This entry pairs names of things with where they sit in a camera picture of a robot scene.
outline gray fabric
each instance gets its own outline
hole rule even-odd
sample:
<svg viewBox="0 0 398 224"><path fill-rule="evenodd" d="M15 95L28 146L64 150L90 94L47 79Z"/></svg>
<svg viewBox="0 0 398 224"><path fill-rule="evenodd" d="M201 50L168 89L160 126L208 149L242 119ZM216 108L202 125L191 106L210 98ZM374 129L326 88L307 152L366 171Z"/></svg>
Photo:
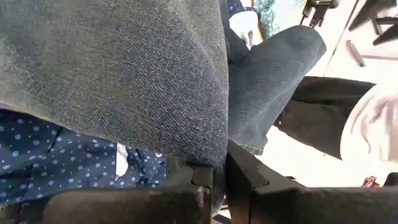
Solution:
<svg viewBox="0 0 398 224"><path fill-rule="evenodd" d="M268 88L287 89L291 79L284 75L296 74L296 83L324 51L314 30L294 27L267 40L270 50L259 47L268 56L257 51L257 62L249 54L233 57L245 72L231 70L228 85L226 53L235 51L224 39L230 32L225 10L215 0L3 0L0 107L212 166L216 210L224 195L227 133L238 137L280 95ZM273 63L272 54L281 58ZM310 64L300 57L311 57ZM265 78L245 94L236 83L250 65L270 72L255 73L253 80ZM275 74L282 81L272 81ZM228 115L234 86L229 102L237 102Z"/></svg>
<svg viewBox="0 0 398 224"><path fill-rule="evenodd" d="M249 52L236 38L227 40L232 61L228 136L252 154L261 155L268 130L326 46L315 30L304 26L284 30Z"/></svg>

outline white fabric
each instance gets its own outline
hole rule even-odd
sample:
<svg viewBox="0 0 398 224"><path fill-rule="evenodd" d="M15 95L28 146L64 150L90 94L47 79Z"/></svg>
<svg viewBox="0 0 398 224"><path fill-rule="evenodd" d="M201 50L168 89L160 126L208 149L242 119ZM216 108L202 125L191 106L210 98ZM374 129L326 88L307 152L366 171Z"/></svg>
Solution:
<svg viewBox="0 0 398 224"><path fill-rule="evenodd" d="M254 11L243 11L229 18L229 26L243 39L248 49L253 46L253 33L258 29L259 18Z"/></svg>
<svg viewBox="0 0 398 224"><path fill-rule="evenodd" d="M398 86L376 85L358 101L345 124L340 153L380 184L398 172Z"/></svg>
<svg viewBox="0 0 398 224"><path fill-rule="evenodd" d="M120 177L127 172L127 168L129 167L127 157L128 153L126 147L118 143L116 153L116 175Z"/></svg>

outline red object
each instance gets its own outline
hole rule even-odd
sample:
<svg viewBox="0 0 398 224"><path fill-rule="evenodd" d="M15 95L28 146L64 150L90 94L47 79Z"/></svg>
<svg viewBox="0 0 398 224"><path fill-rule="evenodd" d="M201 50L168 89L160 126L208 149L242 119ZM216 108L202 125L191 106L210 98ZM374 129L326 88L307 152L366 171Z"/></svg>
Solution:
<svg viewBox="0 0 398 224"><path fill-rule="evenodd" d="M370 176L365 179L365 181L362 184L362 187L369 187L373 189L378 189L380 188L380 184L376 183L377 177Z"/></svg>

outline floor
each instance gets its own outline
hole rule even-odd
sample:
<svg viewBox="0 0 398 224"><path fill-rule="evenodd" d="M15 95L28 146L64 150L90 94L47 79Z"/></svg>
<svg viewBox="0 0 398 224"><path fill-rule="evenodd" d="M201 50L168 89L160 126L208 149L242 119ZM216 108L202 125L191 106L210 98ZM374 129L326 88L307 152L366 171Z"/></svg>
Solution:
<svg viewBox="0 0 398 224"><path fill-rule="evenodd" d="M360 67L346 47L346 41L352 40L361 54L398 57L398 42L381 47L371 45L376 38L371 23L354 32L345 30L351 11L354 9L355 16L364 2L359 0L356 5L356 1L341 1L338 8L328 11L324 24L317 28L328 50L308 75L373 83L394 78L397 61L364 59L366 66ZM269 143L264 154L257 158L282 175L293 176L308 187L358 187L363 183L366 174L355 169L354 164L345 164L301 144L276 128L272 128L267 136Z"/></svg>

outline polka dot shirt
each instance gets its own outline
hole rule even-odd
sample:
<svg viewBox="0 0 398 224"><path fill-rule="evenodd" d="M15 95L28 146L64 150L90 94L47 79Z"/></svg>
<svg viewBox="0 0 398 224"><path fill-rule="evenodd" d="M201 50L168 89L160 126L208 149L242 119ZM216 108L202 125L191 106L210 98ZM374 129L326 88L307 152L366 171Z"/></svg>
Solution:
<svg viewBox="0 0 398 224"><path fill-rule="evenodd" d="M126 147L127 171L116 175L116 147L115 142L0 110L0 203L70 189L157 187L165 180L165 157L134 147Z"/></svg>
<svg viewBox="0 0 398 224"><path fill-rule="evenodd" d="M252 7L243 7L240 0L228 0L227 3L229 7L229 17L244 11L255 11Z"/></svg>

